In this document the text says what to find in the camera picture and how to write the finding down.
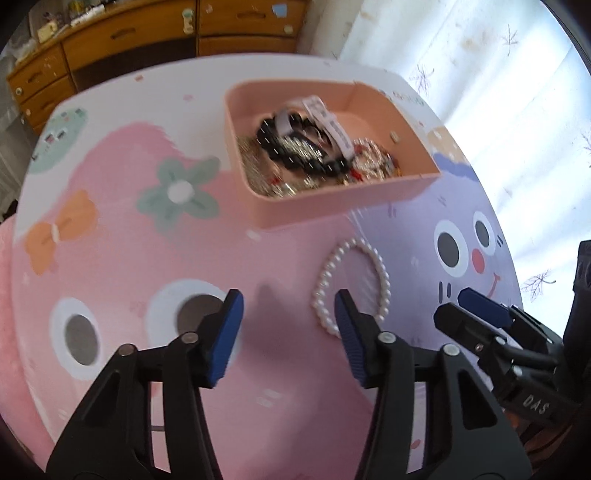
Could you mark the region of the white floral curtain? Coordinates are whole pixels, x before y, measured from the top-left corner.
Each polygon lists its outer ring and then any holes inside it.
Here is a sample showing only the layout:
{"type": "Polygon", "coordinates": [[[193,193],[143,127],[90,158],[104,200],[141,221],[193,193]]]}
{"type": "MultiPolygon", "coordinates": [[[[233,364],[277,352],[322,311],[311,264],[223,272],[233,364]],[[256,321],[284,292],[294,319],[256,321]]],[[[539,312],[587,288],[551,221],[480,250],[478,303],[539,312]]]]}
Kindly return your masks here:
{"type": "Polygon", "coordinates": [[[562,331],[590,236],[590,75],[539,1],[315,1],[302,53],[404,77],[467,156],[525,308],[562,331]]]}

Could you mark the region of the pink rectangular tray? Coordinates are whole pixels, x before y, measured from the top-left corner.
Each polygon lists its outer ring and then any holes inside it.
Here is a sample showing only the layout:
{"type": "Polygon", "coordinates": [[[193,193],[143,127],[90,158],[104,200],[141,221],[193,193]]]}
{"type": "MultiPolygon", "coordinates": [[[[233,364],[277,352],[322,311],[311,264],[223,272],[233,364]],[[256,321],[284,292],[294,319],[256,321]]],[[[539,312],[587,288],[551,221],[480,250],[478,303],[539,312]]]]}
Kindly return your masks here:
{"type": "Polygon", "coordinates": [[[226,149],[236,188],[259,228],[413,199],[440,176],[427,137],[386,94],[364,83],[252,80],[224,97],[226,149]],[[273,113],[290,99],[317,95],[337,116],[356,155],[346,160],[304,112],[290,134],[273,113]]]}

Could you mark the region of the wooden desk with drawers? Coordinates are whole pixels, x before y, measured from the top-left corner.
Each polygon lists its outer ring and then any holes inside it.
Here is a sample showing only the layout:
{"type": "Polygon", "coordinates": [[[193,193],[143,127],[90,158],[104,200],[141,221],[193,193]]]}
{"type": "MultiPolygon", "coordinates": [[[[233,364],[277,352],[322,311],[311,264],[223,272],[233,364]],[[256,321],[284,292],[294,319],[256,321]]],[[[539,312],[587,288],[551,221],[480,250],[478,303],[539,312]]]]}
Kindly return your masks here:
{"type": "Polygon", "coordinates": [[[114,1],[37,46],[6,77],[40,133],[62,101],[116,76],[211,55],[293,53],[307,1],[114,1]]]}

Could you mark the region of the pink band watch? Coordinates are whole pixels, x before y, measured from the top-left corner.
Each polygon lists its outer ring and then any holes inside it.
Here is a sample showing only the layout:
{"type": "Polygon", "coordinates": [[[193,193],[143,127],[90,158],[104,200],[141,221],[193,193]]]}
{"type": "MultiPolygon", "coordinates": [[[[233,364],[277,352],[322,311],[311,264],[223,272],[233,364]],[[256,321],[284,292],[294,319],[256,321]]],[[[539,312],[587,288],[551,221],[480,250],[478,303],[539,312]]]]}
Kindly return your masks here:
{"type": "Polygon", "coordinates": [[[349,134],[339,123],[337,116],[329,111],[322,99],[317,95],[290,99],[280,105],[280,108],[273,113],[276,132],[280,136],[286,136],[294,131],[294,128],[290,126],[290,121],[288,121],[288,115],[295,112],[304,112],[307,114],[308,120],[311,120],[315,126],[327,133],[332,144],[337,146],[342,157],[346,160],[352,160],[355,157],[355,146],[349,138],[349,134]]]}

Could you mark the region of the pink bed blanket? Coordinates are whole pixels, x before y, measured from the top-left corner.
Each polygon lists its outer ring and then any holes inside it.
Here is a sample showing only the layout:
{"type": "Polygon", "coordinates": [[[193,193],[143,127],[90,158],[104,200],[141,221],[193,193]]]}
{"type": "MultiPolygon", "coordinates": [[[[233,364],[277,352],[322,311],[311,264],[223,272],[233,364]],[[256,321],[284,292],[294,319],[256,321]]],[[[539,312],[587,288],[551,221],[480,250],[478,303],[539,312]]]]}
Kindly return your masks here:
{"type": "Polygon", "coordinates": [[[53,447],[25,381],[12,304],[12,241],[16,216],[1,224],[1,417],[17,446],[42,470],[53,447]]]}

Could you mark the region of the cartoon printed table mat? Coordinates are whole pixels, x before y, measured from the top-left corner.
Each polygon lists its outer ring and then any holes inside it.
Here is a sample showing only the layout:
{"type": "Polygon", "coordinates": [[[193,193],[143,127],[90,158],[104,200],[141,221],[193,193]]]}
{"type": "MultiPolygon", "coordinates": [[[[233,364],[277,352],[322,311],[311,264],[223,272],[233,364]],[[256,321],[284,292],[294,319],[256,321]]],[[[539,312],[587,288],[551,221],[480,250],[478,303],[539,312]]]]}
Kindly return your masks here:
{"type": "Polygon", "coordinates": [[[228,371],[204,406],[228,479],[349,479],[370,394],[322,327],[336,290],[436,349],[437,307],[471,287],[521,302],[472,166],[401,76],[295,55],[147,69],[61,102],[26,174],[12,249],[25,381],[54,443],[116,348],[166,345],[245,297],[228,371]],[[364,83],[427,137],[439,178],[417,197],[275,228],[252,224],[226,149],[224,97],[252,80],[364,83]]]}

